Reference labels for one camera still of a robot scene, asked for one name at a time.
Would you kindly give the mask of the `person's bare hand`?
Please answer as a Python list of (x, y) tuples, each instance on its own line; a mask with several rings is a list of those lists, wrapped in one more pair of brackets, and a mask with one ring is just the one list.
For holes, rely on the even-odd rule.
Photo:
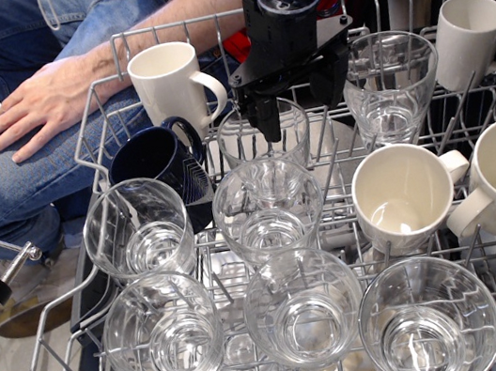
[(110, 68), (111, 63), (91, 52), (40, 68), (0, 105), (0, 153), (18, 142), (12, 160), (24, 162), (75, 125), (89, 87)]

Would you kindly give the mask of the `person's bare forearm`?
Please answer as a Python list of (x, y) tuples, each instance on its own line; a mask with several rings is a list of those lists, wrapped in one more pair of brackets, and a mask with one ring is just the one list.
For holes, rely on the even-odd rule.
[(163, 27), (158, 41), (174, 42), (189, 39), (197, 53), (204, 53), (216, 45), (218, 39), (235, 35), (244, 26), (241, 0), (172, 0), (131, 29), (131, 35), (115, 43), (105, 42), (81, 55), (74, 65), (82, 82), (92, 82), (116, 74), (116, 62), (128, 66), (132, 59), (144, 51), (155, 39), (146, 28)]

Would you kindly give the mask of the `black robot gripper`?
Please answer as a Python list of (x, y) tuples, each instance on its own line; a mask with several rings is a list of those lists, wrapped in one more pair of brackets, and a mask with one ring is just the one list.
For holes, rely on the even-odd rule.
[(344, 42), (326, 46), (352, 22), (335, 16), (340, 0), (319, 9), (321, 0), (241, 0), (250, 53), (229, 79), (236, 103), (268, 143), (281, 141), (278, 100), (301, 69), (313, 64), (310, 92), (328, 109), (343, 98), (349, 68)]

